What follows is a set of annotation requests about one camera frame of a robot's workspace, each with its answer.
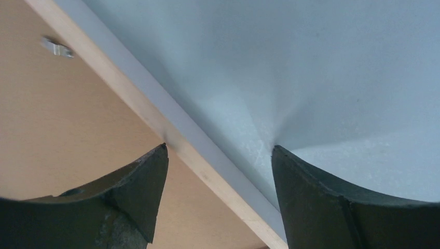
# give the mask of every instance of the wooden board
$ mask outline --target wooden board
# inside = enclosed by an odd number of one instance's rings
[[[57,2],[68,16],[54,0],[26,1],[267,245],[287,248],[280,213],[83,2]]]
[[[84,61],[51,55],[57,37],[23,1],[0,1],[0,196],[58,195],[107,174],[160,139]],[[170,150],[154,244],[265,244]]]

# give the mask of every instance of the wooden edge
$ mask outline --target wooden edge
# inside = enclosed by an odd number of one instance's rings
[[[278,210],[82,1],[25,1],[263,242],[287,248]]]

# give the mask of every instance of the white panel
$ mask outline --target white panel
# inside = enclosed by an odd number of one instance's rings
[[[440,200],[438,1],[84,2],[273,205],[275,143]]]

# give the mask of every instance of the black rubber piece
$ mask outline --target black rubber piece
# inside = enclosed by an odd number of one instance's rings
[[[167,171],[162,144],[58,197],[0,198],[0,248],[144,249],[153,241]]]
[[[272,171],[291,249],[440,248],[440,203],[362,188],[279,145]]]

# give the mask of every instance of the wood grain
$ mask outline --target wood grain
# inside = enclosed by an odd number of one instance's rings
[[[24,1],[0,1],[0,196],[28,199],[92,181],[159,138]],[[151,249],[255,249],[264,243],[172,151]]]

